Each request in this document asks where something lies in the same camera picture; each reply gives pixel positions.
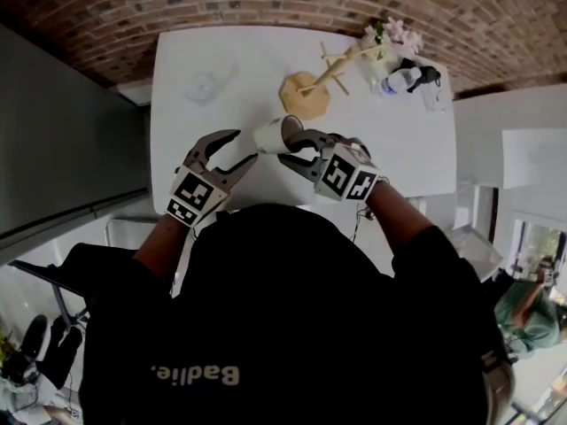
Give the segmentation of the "black chair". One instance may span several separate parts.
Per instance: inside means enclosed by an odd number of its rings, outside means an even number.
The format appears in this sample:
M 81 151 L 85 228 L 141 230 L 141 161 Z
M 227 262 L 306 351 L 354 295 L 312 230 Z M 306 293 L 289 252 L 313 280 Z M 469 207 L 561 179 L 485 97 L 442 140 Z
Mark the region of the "black chair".
M 26 261 L 15 259 L 8 264 L 27 274 L 48 282 L 56 298 L 61 318 L 68 328 L 73 325 L 83 325 L 88 322 L 89 293 L 91 287 L 87 281 L 85 271 L 82 268 L 82 259 L 87 253 L 88 245 L 76 244 L 69 252 L 60 266 L 48 265 L 46 267 L 31 264 Z M 85 307 L 75 315 L 68 312 L 62 290 L 67 290 L 76 296 L 83 298 Z

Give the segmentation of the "grey metal cabinet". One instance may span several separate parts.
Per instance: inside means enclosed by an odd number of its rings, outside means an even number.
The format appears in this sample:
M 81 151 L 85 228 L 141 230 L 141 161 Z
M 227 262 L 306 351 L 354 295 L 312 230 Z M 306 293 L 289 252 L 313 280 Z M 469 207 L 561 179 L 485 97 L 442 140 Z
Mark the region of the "grey metal cabinet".
M 0 267 L 150 190 L 141 110 L 0 25 Z

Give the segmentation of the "clear glass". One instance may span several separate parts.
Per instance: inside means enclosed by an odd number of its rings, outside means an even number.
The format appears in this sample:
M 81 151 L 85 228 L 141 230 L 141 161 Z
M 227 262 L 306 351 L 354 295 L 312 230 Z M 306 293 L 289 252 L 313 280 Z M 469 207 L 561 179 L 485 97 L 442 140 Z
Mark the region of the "clear glass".
M 430 114 L 443 114 L 448 107 L 444 89 L 436 82 L 423 84 L 420 87 L 423 104 Z
M 210 105 L 238 76 L 237 64 L 215 71 L 199 71 L 187 78 L 183 96 L 199 106 Z

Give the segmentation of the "clear plastic water bottle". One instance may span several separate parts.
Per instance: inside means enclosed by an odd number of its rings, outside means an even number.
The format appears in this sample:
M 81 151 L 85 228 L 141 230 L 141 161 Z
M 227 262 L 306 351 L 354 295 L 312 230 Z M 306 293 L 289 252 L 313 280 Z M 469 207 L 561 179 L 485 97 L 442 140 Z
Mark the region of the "clear plastic water bottle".
M 421 78 L 419 67 L 402 68 L 392 72 L 381 81 L 381 91 L 386 95 L 398 95 L 407 92 Z

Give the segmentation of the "person's right forearm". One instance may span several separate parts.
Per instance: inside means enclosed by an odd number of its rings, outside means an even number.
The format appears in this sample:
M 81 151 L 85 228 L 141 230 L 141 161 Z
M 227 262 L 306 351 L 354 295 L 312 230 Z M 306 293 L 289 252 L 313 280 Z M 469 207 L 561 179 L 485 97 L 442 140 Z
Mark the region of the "person's right forearm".
M 388 182 L 376 182 L 366 204 L 376 216 L 393 254 L 433 224 Z

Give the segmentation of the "person's left forearm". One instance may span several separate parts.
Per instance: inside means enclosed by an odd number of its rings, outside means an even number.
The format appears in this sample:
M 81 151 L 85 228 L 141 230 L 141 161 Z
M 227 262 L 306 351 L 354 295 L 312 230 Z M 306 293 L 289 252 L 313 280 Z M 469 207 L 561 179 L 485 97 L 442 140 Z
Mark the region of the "person's left forearm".
M 171 287 L 190 229 L 169 214 L 153 228 L 133 259 L 142 263 L 158 280 Z

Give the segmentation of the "vase of pink flowers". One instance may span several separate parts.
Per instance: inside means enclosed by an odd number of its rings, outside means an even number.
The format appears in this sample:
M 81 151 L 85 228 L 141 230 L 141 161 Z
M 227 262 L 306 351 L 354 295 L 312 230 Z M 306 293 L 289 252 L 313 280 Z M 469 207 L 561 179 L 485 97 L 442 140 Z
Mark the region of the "vase of pink flowers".
M 392 17 L 366 26 L 360 41 L 362 56 L 381 64 L 387 72 L 397 68 L 404 58 L 412 60 L 423 46 L 421 34 Z

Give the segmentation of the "person's black shirt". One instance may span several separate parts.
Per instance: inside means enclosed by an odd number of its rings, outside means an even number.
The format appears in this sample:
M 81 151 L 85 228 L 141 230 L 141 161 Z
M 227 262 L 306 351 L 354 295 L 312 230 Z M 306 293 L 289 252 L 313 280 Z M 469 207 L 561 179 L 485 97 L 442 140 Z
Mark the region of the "person's black shirt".
M 176 296 L 138 260 L 106 266 L 85 425 L 485 425 L 499 330 L 472 266 L 433 227 L 392 267 L 284 205 L 205 228 Z

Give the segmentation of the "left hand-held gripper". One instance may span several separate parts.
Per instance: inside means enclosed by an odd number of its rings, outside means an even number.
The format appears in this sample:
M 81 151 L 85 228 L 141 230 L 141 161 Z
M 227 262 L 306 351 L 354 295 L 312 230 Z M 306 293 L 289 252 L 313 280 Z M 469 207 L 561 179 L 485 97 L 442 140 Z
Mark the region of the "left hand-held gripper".
M 240 135 L 239 129 L 223 129 L 198 139 L 176 171 L 166 212 L 188 228 L 228 200 L 231 190 L 254 166 L 258 154 L 242 159 L 228 170 L 209 170 L 210 158 Z

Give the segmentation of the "white ceramic mug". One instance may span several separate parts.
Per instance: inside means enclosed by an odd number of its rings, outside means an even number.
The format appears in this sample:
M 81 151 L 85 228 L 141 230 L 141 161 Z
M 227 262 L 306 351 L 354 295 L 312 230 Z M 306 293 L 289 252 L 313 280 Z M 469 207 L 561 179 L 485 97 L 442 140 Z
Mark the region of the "white ceramic mug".
M 287 141 L 304 130 L 302 122 L 293 115 L 286 115 L 258 127 L 253 132 L 257 152 L 263 154 L 291 153 Z

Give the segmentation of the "black bag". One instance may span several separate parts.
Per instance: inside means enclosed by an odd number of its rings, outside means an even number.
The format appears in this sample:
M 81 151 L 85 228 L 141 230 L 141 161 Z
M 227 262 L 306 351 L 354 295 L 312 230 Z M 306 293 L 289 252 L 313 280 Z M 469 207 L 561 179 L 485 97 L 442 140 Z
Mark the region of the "black bag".
M 34 317 L 20 349 L 35 364 L 35 386 L 41 393 L 57 392 L 65 385 L 82 339 L 83 333 L 75 326 L 68 328 L 62 316 L 54 321 L 42 314 Z

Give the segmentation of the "white chair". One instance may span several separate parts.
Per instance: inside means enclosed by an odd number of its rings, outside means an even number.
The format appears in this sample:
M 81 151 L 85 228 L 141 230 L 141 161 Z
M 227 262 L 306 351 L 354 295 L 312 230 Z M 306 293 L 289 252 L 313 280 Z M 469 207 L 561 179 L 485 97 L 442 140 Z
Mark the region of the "white chair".
M 454 224 L 449 240 L 475 269 L 481 282 L 497 271 L 503 260 L 493 246 L 498 190 L 472 181 L 457 182 Z

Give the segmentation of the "wooden mug tree stand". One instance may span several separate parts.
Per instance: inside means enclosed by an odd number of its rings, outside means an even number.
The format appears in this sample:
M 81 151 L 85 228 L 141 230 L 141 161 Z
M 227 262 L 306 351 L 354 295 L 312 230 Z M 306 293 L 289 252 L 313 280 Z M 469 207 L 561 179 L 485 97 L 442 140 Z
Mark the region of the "wooden mug tree stand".
M 341 54 L 329 54 L 324 42 L 320 42 L 321 59 L 327 65 L 325 71 L 315 77 L 308 72 L 297 72 L 288 75 L 279 89 L 279 97 L 285 111 L 300 120 L 314 120 L 327 113 L 330 107 L 330 92 L 327 84 L 332 81 L 349 97 L 350 92 L 339 79 L 345 70 L 362 57 L 380 56 L 383 45 L 361 49 L 351 46 Z

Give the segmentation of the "black crumpled cloth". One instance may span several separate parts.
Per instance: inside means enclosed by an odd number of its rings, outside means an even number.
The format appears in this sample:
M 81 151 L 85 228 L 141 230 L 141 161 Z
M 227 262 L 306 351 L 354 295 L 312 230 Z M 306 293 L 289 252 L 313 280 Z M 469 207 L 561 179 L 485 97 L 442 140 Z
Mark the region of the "black crumpled cloth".
M 411 69 L 416 67 L 420 70 L 421 76 L 416 79 L 415 83 L 408 88 L 408 93 L 413 93 L 418 87 L 424 84 L 435 84 L 438 87 L 441 86 L 441 73 L 433 66 L 419 66 L 413 60 L 408 58 L 403 58 L 399 70 L 401 69 Z

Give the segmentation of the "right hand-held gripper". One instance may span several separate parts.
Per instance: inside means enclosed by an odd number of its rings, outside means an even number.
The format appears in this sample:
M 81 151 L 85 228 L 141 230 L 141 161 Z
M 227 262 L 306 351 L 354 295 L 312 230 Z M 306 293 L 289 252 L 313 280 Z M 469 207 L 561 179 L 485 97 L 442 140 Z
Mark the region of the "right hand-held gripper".
M 358 138 L 338 137 L 316 129 L 305 129 L 287 139 L 291 153 L 305 148 L 319 151 L 311 160 L 293 154 L 278 154 L 280 163 L 309 181 L 315 193 L 337 202 L 364 202 L 381 176 L 366 146 Z

